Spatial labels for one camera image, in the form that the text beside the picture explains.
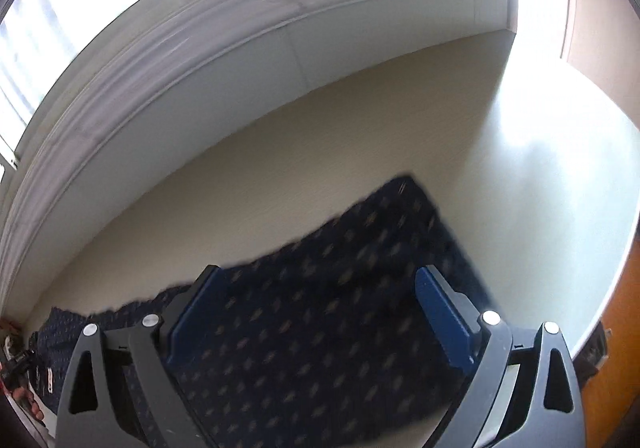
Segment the person's left hand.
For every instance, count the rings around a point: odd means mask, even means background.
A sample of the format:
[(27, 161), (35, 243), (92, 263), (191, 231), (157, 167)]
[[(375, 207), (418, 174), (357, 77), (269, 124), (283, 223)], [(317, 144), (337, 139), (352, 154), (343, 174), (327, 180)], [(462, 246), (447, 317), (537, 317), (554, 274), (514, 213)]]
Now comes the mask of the person's left hand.
[(40, 408), (40, 405), (35, 400), (34, 394), (25, 387), (17, 387), (14, 390), (9, 391), (9, 395), (19, 404), (26, 405), (30, 414), (37, 420), (42, 421), (44, 414)]

